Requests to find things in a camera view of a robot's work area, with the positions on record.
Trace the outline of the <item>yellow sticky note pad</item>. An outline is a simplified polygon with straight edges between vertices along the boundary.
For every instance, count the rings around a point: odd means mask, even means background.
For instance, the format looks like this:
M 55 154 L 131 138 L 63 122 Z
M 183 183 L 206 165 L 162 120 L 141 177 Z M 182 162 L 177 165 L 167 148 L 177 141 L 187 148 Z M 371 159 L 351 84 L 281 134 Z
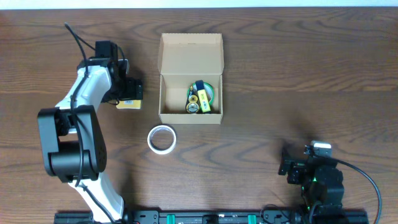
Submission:
M 142 106 L 142 100 L 120 100 L 116 105 L 119 110 L 139 110 Z

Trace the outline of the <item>white tape roll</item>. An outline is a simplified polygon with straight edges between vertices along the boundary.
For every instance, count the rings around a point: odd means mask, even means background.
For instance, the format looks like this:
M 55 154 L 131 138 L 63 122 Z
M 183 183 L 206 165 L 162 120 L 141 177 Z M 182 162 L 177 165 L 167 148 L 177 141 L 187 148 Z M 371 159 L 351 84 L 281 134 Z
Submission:
M 169 125 L 154 126 L 147 135 L 147 144 L 157 155 L 170 154 L 177 145 L 177 133 Z

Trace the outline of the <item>brown cardboard box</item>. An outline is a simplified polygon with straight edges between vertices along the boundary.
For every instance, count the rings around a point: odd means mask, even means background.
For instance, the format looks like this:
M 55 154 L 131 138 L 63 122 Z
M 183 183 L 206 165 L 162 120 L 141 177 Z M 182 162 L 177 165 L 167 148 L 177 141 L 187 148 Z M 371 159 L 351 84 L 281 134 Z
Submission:
M 159 117 L 164 124 L 221 124 L 224 51 L 221 34 L 163 33 L 158 55 Z M 197 80 L 215 92 L 210 114 L 189 114 L 187 90 Z

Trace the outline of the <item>yellow blue highlighter pen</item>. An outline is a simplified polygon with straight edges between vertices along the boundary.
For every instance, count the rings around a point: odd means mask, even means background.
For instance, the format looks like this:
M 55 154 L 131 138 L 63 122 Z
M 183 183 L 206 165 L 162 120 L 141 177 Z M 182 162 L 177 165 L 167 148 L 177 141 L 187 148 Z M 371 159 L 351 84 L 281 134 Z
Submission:
M 198 99 L 201 104 L 201 110 L 202 113 L 211 113 L 211 108 L 210 104 L 207 98 L 206 90 L 205 90 L 205 85 L 203 80 L 198 80 L 195 82 L 196 87 L 197 87 L 197 93 L 198 93 Z

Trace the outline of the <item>green tape roll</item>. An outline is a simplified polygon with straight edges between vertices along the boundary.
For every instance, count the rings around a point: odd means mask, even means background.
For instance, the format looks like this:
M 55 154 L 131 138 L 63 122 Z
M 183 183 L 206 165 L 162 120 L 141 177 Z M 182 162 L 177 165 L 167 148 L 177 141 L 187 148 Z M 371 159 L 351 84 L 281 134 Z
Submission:
M 214 97 L 214 95 L 215 95 L 214 89 L 213 89 L 213 87 L 212 87 L 209 83 L 207 83 L 207 82 L 204 82 L 203 85 L 204 85 L 204 87 L 205 87 L 205 91 L 206 91 L 207 98 L 208 98 L 208 100 L 209 100 L 209 104 L 212 105 L 213 102 L 214 102 L 214 98 L 213 98 L 213 97 Z M 192 91 L 193 91 L 194 94 L 197 94 L 197 86 L 196 86 L 195 83 L 193 83 L 193 84 L 188 88 L 188 90 L 187 90 L 187 98 L 189 98 L 190 95 L 192 95 Z

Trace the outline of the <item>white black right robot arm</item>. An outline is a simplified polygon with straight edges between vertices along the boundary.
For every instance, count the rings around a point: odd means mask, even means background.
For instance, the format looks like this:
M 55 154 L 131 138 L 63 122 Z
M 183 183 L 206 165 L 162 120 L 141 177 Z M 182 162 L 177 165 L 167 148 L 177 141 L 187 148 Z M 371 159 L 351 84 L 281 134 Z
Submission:
M 306 160 L 295 159 L 282 150 L 279 175 L 286 175 L 289 184 L 301 186 L 307 223 L 327 222 L 342 216 L 345 192 L 343 173 L 330 157 L 309 152 Z

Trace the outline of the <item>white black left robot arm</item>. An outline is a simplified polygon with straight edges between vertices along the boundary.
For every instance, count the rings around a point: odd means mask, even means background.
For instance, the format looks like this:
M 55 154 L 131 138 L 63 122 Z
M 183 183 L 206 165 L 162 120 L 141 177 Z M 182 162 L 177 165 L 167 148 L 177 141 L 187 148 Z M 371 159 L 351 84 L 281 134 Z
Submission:
M 56 215 L 55 223 L 134 221 L 105 171 L 107 149 L 97 117 L 101 103 L 135 99 L 129 90 L 136 83 L 126 76 L 128 71 L 126 59 L 82 61 L 64 99 L 37 115 L 45 171 L 76 190 L 91 210 L 85 218 L 74 213 Z

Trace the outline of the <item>black aluminium mounting rail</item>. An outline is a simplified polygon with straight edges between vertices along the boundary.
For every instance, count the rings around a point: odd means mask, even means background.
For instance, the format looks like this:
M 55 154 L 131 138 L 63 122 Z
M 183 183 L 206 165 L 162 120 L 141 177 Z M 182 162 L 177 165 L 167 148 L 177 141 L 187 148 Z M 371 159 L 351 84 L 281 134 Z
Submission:
M 56 213 L 53 223 L 111 223 L 94 221 L 91 212 Z M 290 212 L 283 215 L 278 210 L 260 212 L 158 212 L 155 210 L 133 211 L 122 220 L 114 223 L 133 224 L 265 224 L 265 223 L 310 223 L 308 215 L 299 212 Z M 311 223 L 369 223 L 364 212 L 345 212 L 337 216 L 315 216 Z

